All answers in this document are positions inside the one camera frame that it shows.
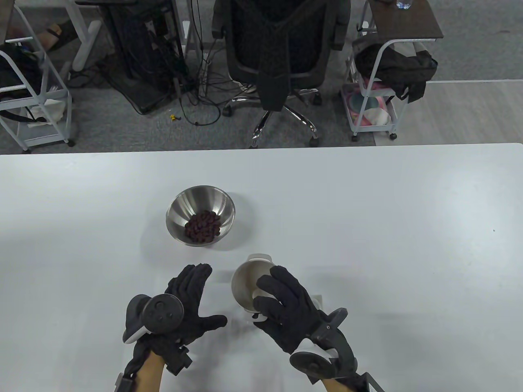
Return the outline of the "person's left hand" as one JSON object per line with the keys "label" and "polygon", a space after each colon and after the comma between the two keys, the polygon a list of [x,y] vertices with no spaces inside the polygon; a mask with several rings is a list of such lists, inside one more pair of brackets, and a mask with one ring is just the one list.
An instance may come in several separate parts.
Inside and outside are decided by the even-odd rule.
{"label": "person's left hand", "polygon": [[153,351],[165,356],[180,346],[187,346],[206,332],[211,332],[227,325],[224,315],[200,317],[199,306],[204,286],[212,273],[212,267],[207,263],[187,265],[179,276],[172,278],[165,291],[181,300],[184,307],[184,317],[181,324],[173,332],[166,334],[145,334],[135,344],[134,350]]}

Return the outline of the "person's right hand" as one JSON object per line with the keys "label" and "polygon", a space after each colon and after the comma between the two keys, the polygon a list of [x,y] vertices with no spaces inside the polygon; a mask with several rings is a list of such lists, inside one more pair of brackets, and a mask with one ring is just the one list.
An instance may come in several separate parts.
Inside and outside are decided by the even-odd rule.
{"label": "person's right hand", "polygon": [[257,296],[254,309],[266,317],[256,327],[268,334],[288,354],[327,321],[325,312],[318,310],[307,290],[285,267],[272,266],[269,275],[258,278],[256,285],[271,297]]}

